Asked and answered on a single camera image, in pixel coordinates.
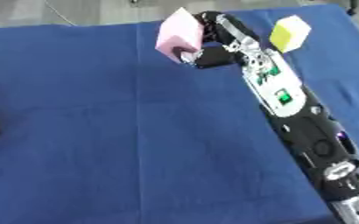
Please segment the floor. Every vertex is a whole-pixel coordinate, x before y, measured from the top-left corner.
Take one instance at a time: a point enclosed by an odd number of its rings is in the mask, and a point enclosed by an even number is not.
[[[180,6],[191,12],[240,10],[335,3],[348,7],[348,0],[0,0],[0,27],[15,25],[68,24],[112,25],[159,20]],[[359,25],[359,9],[353,20]]]

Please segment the wire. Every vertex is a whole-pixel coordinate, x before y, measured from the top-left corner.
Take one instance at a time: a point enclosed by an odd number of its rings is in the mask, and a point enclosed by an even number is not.
[[[70,25],[77,25],[75,23],[73,23],[72,21],[70,21],[69,19],[67,19],[67,17],[65,17],[64,15],[62,15],[56,8],[54,8],[47,0],[44,0],[45,5],[47,7],[49,7],[57,16],[59,16],[60,18],[62,18],[65,22],[69,23]]]

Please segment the table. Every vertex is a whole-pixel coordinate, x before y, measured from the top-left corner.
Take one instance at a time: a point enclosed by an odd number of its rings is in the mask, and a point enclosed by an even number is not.
[[[286,54],[359,145],[359,30],[337,6],[233,12]],[[0,224],[321,223],[330,212],[239,68],[154,50],[159,22],[0,29]]]

